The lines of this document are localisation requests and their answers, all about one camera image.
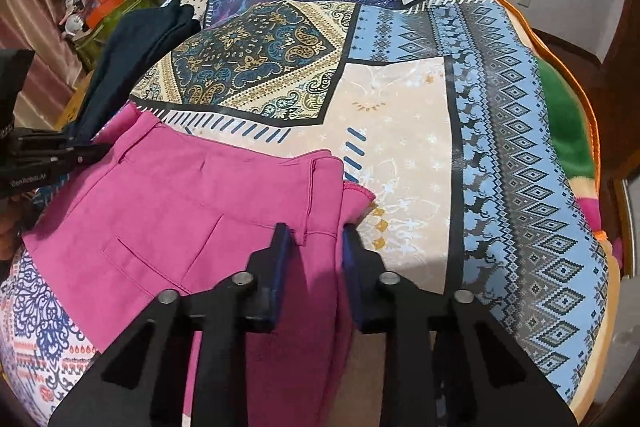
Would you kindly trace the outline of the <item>pink pants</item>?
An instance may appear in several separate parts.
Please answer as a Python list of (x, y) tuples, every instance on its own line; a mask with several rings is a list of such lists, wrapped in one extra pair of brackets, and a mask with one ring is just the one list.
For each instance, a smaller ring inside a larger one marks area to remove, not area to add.
[(294, 253), (281, 318), (247, 340), (248, 421), (323, 424), (352, 337), (341, 233), (371, 192), (345, 180), (327, 150), (269, 156), (178, 132), (131, 104), (98, 139), (107, 155), (75, 174), (24, 236), (81, 332), (107, 348), (161, 291), (207, 291), (284, 223)]

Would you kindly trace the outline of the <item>dark navy folded garment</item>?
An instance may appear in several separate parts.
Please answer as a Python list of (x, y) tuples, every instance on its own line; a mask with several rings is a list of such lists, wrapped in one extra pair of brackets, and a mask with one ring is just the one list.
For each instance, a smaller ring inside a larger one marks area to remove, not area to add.
[(92, 140), (127, 102), (139, 79), (200, 30), (194, 7), (179, 0), (124, 15), (104, 46), (75, 120), (64, 128), (67, 138)]

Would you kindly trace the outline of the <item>orange box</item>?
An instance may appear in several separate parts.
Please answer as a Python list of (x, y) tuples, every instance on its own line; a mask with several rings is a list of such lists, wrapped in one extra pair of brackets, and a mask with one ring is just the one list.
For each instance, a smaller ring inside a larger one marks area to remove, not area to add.
[(96, 28), (98, 23), (108, 14), (118, 8), (125, 0), (93, 0), (92, 9), (85, 18), (86, 25), (90, 28)]

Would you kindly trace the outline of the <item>pink striped curtain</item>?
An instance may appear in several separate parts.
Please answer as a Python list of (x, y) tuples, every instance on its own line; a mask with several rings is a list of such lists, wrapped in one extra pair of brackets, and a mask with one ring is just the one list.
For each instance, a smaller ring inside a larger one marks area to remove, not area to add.
[(21, 127), (52, 129), (86, 73), (58, 23), (66, 0), (1, 0), (1, 46), (35, 52), (14, 108)]

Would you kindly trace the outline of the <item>patchwork patterned bedspread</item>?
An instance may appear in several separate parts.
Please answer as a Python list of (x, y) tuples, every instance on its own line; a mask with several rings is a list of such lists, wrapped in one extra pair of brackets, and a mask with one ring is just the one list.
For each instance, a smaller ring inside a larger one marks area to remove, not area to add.
[[(127, 103), (269, 156), (327, 150), (371, 192), (358, 219), (388, 269), (488, 306), (576, 417), (620, 286), (554, 148), (534, 52), (496, 0), (182, 0), (203, 28)], [(100, 352), (26, 247), (1, 287), (1, 366), (44, 425)], [(366, 425), (380, 373), (350, 337), (323, 424)]]

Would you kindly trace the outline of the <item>green orange blanket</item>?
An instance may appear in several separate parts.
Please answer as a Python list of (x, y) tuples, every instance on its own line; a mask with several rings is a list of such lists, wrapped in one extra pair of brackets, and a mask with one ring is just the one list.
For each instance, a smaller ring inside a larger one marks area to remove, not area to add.
[(622, 241), (611, 241), (602, 227), (600, 136), (589, 98), (575, 76), (529, 26), (524, 15), (509, 1), (496, 1), (506, 10), (518, 38), (536, 56), (548, 105), (551, 139), (577, 202), (598, 241), (623, 268)]

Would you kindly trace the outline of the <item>brown wooden door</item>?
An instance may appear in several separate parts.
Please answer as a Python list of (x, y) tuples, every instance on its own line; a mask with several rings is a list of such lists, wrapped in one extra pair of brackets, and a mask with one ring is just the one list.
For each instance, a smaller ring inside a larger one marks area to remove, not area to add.
[(602, 167), (631, 173), (639, 165), (639, 0), (624, 1), (603, 76)]

